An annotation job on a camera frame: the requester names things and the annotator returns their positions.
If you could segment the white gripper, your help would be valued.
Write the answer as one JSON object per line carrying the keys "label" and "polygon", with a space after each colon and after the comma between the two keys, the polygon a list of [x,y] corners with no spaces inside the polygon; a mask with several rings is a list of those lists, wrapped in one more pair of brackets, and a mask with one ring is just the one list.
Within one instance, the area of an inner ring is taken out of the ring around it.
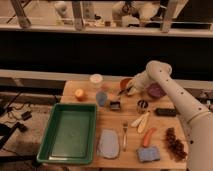
{"label": "white gripper", "polygon": [[149,84],[147,74],[140,73],[135,75],[126,85],[127,95],[132,96],[136,92],[143,92]]}

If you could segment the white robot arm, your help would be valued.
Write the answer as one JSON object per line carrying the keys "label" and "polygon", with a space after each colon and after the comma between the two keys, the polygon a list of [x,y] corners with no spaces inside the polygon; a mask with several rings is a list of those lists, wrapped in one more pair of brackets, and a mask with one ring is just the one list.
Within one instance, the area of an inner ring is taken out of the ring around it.
{"label": "white robot arm", "polygon": [[151,83],[158,83],[190,127],[186,170],[213,171],[213,113],[174,81],[171,73],[168,63],[152,60],[127,87],[142,92]]}

